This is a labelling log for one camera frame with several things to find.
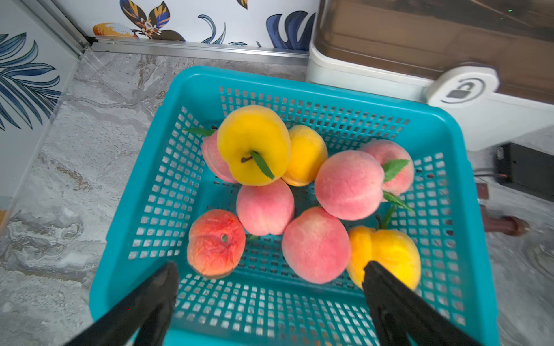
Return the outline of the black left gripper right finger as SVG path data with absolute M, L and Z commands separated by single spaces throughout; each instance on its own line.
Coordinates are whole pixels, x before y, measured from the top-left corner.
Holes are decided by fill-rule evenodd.
M 364 268 L 362 283 L 381 345 L 477 345 L 379 262 Z

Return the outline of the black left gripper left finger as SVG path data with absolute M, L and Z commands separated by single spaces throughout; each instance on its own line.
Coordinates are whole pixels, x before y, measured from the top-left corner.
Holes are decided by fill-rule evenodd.
M 180 276 L 169 262 L 148 277 L 92 326 L 68 345 L 162 345 L 177 300 Z

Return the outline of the yellow peach front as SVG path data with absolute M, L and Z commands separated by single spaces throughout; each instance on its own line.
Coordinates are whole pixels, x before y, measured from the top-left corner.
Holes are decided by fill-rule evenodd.
M 353 284 L 362 288 L 364 268 L 370 261 L 379 262 L 411 290 L 421 279 L 421 258 L 417 246 L 406 234 L 391 229 L 390 216 L 378 218 L 376 229 L 355 226 L 349 230 L 351 260 L 346 268 Z

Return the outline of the orange yellow peach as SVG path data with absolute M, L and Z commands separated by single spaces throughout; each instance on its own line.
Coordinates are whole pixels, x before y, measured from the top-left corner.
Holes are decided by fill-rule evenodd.
M 223 278 L 238 266 L 245 243 L 245 229 L 235 214 L 222 209 L 209 210 L 190 228 L 187 260 L 200 276 Z

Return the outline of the pink peach with leaf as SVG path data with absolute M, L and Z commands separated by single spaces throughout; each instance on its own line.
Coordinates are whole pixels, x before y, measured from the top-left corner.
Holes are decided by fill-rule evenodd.
M 236 184 L 237 181 L 232 177 L 228 164 L 223 160 L 217 146 L 218 129 L 212 127 L 206 128 L 186 128 L 191 134 L 203 136 L 201 152 L 208 168 L 220 179 L 226 183 Z

